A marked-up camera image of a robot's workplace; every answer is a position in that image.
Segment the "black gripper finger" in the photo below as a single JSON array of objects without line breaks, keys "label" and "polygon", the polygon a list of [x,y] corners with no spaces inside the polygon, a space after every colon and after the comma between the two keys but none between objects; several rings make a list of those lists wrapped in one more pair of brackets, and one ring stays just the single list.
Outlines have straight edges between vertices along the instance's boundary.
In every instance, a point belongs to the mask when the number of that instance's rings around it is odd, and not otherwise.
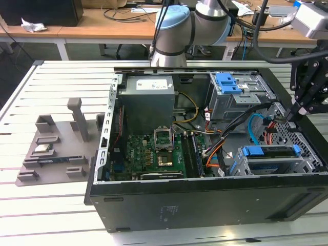
[{"label": "black gripper finger", "polygon": [[302,114],[302,89],[300,87],[301,70],[301,61],[292,63],[290,89],[294,91],[294,97],[292,98],[292,106],[288,110],[287,120],[296,120]]},{"label": "black gripper finger", "polygon": [[308,105],[303,105],[303,102],[293,102],[289,110],[289,120],[298,120],[307,114],[320,114],[327,113],[327,104],[319,104],[317,102],[311,102]]}]

